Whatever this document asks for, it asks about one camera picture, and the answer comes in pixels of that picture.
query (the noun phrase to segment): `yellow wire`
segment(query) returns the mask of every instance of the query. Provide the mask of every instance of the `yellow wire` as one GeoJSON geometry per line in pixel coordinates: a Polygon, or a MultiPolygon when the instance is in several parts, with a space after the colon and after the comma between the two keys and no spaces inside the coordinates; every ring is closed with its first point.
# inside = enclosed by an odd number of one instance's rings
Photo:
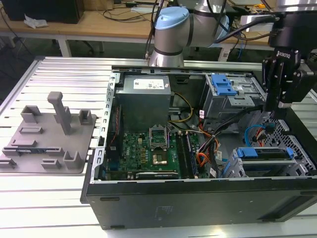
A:
{"type": "Polygon", "coordinates": [[[185,122],[188,121],[190,118],[192,118],[193,113],[194,113],[194,109],[192,108],[192,106],[190,105],[190,103],[187,101],[186,98],[184,98],[181,94],[179,93],[175,93],[175,95],[178,95],[181,99],[183,99],[190,107],[190,114],[187,118],[182,119],[182,120],[168,120],[168,122],[185,122]]]}

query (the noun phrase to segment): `connector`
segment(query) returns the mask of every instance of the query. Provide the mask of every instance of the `connector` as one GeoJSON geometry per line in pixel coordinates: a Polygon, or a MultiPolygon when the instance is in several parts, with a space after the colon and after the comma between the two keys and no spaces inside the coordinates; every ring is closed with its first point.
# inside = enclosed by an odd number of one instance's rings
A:
{"type": "Polygon", "coordinates": [[[267,136],[265,134],[262,134],[258,137],[257,140],[259,141],[259,140],[265,140],[265,139],[267,139],[267,136]]]}

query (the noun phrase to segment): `expansion slot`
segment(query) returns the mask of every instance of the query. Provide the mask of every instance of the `expansion slot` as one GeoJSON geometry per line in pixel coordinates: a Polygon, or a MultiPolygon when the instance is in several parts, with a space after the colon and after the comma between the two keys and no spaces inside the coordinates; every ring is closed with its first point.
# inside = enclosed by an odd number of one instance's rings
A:
{"type": "Polygon", "coordinates": [[[186,135],[176,135],[178,163],[182,179],[193,179],[194,173],[186,135]]]}

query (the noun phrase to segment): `wooden desk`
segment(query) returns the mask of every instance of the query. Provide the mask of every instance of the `wooden desk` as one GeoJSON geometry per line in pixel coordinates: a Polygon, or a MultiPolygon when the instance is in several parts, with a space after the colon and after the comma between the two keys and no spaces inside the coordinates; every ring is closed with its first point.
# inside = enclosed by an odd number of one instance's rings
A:
{"type": "MultiPolygon", "coordinates": [[[[123,19],[139,15],[136,12],[127,12],[129,9],[115,9],[111,11],[113,18],[123,19]]],[[[130,42],[130,43],[145,43],[150,31],[150,22],[147,20],[123,23],[104,18],[102,12],[85,11],[83,17],[78,24],[64,24],[49,22],[48,27],[33,29],[22,21],[10,21],[7,15],[5,19],[13,31],[19,36],[24,38],[43,38],[43,39],[56,39],[58,40],[60,50],[64,57],[71,57],[69,45],[67,40],[87,40],[87,41],[113,41],[113,42],[130,42]]],[[[144,16],[150,19],[151,14],[144,16]]],[[[14,34],[10,32],[3,19],[0,19],[0,35],[13,37],[14,34]]],[[[246,33],[247,37],[258,36],[259,33],[250,32],[246,33]]],[[[268,38],[262,38],[256,41],[250,41],[247,44],[247,49],[265,49],[269,50],[267,46],[268,38]]],[[[223,55],[230,50],[236,43],[235,38],[230,38],[224,43],[217,44],[215,47],[221,47],[223,55]]]]}

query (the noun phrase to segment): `desk leg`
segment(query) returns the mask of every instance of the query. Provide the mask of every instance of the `desk leg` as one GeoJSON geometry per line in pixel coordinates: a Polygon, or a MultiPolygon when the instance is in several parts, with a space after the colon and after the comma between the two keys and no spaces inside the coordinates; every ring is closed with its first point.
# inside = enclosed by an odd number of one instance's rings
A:
{"type": "Polygon", "coordinates": [[[221,48],[218,61],[226,62],[228,60],[230,50],[231,46],[224,46],[223,48],[221,48]]]}
{"type": "Polygon", "coordinates": [[[63,57],[71,57],[71,51],[67,40],[58,40],[61,55],[63,57]]]}
{"type": "Polygon", "coordinates": [[[99,52],[100,53],[105,52],[105,46],[104,46],[104,42],[103,41],[99,42],[99,52]]]}

